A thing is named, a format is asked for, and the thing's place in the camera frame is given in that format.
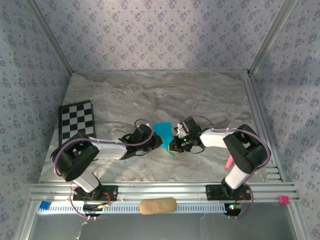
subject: blue cloth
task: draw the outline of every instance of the blue cloth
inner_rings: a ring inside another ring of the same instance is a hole
[[[169,151],[169,143],[174,139],[172,136],[172,127],[170,122],[160,122],[153,124],[154,132],[162,138],[162,145],[165,150],[167,150],[171,155],[175,155],[173,152]]]

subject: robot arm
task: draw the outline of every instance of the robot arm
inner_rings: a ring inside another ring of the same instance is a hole
[[[57,148],[51,154],[51,159],[55,162],[58,152],[68,145],[56,163],[57,170],[66,182],[73,181],[85,192],[95,195],[94,192],[99,191],[101,183],[92,172],[87,170],[90,163],[101,158],[124,160],[136,156],[136,153],[147,154],[163,143],[160,136],[156,133],[151,136],[151,133],[151,128],[145,124],[139,125],[133,133],[114,141],[89,138],[83,132],[78,132]]]
[[[234,159],[235,165],[222,180],[222,190],[226,196],[231,196],[267,159],[265,147],[251,135],[241,133],[247,131],[257,135],[248,125],[230,129],[228,132],[213,132],[211,128],[201,129],[192,117],[180,122],[174,128],[177,131],[169,150],[176,153],[190,152],[193,146],[201,148],[227,148]]]

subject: floral pattern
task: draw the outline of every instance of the floral pattern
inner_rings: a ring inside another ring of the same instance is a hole
[[[39,0],[75,72],[248,69],[282,0]]]
[[[0,8],[0,239],[11,240],[24,186],[38,182],[69,76],[24,1],[0,1]]]
[[[320,3],[298,0],[254,81],[286,174],[320,239]]]

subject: pink clip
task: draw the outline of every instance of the pink clip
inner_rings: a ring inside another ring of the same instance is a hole
[[[288,203],[290,203],[289,197],[288,196],[284,196],[284,195],[280,195],[279,196],[279,203],[280,204],[288,204]]]
[[[226,169],[229,169],[233,163],[234,163],[234,159],[233,159],[233,157],[230,155],[229,158],[228,158],[228,161],[227,161],[226,164],[225,164],[225,168],[226,168]]]

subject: wallpaper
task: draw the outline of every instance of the wallpaper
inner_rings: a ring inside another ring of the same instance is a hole
[[[283,168],[320,239],[320,3],[298,0],[254,76]]]
[[[38,182],[69,77],[22,0],[0,0],[0,239]]]
[[[282,0],[37,0],[75,72],[248,69]]]

